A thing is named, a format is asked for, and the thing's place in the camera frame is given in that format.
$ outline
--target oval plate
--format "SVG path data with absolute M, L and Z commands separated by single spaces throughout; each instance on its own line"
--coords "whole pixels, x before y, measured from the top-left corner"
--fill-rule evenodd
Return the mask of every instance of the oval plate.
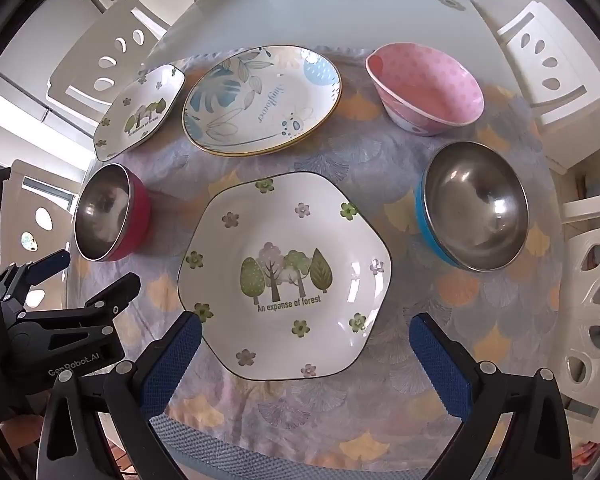
M 98 160 L 106 162 L 148 140 L 169 115 L 182 85 L 184 74 L 167 64 L 120 92 L 93 135 Z
M 270 153 L 315 130 L 340 100 L 340 74 L 299 46 L 263 46 L 225 59 L 198 81 L 182 113 L 188 137 L 222 156 Z
M 316 173 L 286 173 L 216 195 L 178 293 L 232 373 L 323 377 L 364 348 L 391 269 L 386 246 L 337 187 Z

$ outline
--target tablecloth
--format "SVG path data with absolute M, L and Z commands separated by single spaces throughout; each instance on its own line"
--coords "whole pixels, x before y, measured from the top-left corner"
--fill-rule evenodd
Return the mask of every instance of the tablecloth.
M 480 82 L 482 117 L 437 137 L 417 137 L 387 117 L 364 68 L 370 51 L 319 49 L 343 78 L 334 114 L 307 139 L 281 152 L 223 158 L 184 135 L 181 110 L 192 85 L 234 54 L 177 63 L 186 88 L 161 129 L 115 158 L 148 187 L 148 241 L 115 263 L 90 264 L 73 250 L 68 297 L 73 306 L 132 271 L 139 296 L 115 320 L 126 357 L 135 359 L 182 310 L 180 263 L 202 212 L 223 189 L 286 171 L 315 171 L 338 186 L 390 250 L 392 281 L 368 343 L 356 362 L 314 380 L 252 382 L 227 371 L 205 342 L 171 399 L 167 417 L 222 441 L 299 463 L 353 470 L 428 468 L 454 434 L 408 338 L 414 314 L 429 312 L 476 360 L 531 375 L 546 363 L 557 317 L 563 239 L 557 197 L 538 131 L 524 99 Z M 453 268 L 425 245 L 414 218 L 414 189 L 434 151 L 452 140 L 482 142 L 504 156 L 528 197 L 530 231 L 513 264 L 484 274 Z M 500 421 L 489 453 L 504 437 Z

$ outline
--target polka dot bowl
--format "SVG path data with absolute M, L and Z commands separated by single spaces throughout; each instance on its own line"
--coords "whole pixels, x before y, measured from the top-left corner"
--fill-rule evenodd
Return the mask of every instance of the polka dot bowl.
M 412 134 L 433 136 L 476 121 L 484 97 L 454 58 L 416 43 L 390 43 L 366 58 L 366 70 L 392 121 Z

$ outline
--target dining table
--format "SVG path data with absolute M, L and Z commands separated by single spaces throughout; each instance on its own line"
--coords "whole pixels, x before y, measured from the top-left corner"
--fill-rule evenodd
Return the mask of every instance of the dining table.
M 159 131 L 117 156 L 148 189 L 146 242 L 117 262 L 93 263 L 71 244 L 68 303 L 81 306 L 126 272 L 141 291 L 115 319 L 125 358 L 135 359 L 182 312 L 177 276 L 210 200 L 243 182 L 290 171 L 319 173 L 356 205 L 387 246 L 392 279 L 358 359 L 333 376 L 248 381 L 202 342 L 165 412 L 152 419 L 187 471 L 231 479 L 419 479 L 460 423 L 449 416 L 410 348 L 411 317 L 428 312 L 477 360 L 532 375 L 546 365 L 558 310 L 564 240 L 554 181 L 531 109 L 498 41 L 471 0 L 199 0 L 146 60 L 186 74 Z M 442 50 L 466 67 L 484 95 L 473 124 L 419 137 L 391 122 L 365 59 L 409 41 Z M 187 138 L 182 109 L 213 66 L 254 46 L 294 44 L 328 57 L 342 79 L 334 113 L 277 153 L 222 157 Z M 434 152 L 455 140 L 496 150 L 526 192 L 529 231 L 520 255 L 494 272 L 440 260 L 415 219 L 416 190 Z M 93 174 L 98 164 L 86 175 Z M 504 439 L 503 415 L 475 478 L 484 478 Z

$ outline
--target silver screw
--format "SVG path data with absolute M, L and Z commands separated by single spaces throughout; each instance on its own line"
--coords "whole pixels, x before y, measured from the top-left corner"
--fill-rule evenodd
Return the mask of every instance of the silver screw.
M 543 368 L 540 370 L 540 377 L 542 377 L 545 381 L 553 381 L 554 373 L 549 370 L 549 368 Z
M 496 373 L 496 365 L 493 364 L 491 361 L 482 361 L 480 363 L 480 370 L 482 370 L 484 373 L 491 375 Z
M 122 361 L 116 365 L 116 371 L 120 375 L 128 374 L 131 371 L 131 368 L 134 366 L 131 364 L 131 361 Z
M 71 379 L 71 376 L 72 376 L 71 370 L 64 370 L 64 371 L 60 372 L 60 374 L 58 375 L 58 381 L 60 381 L 61 383 L 65 383 L 69 379 Z

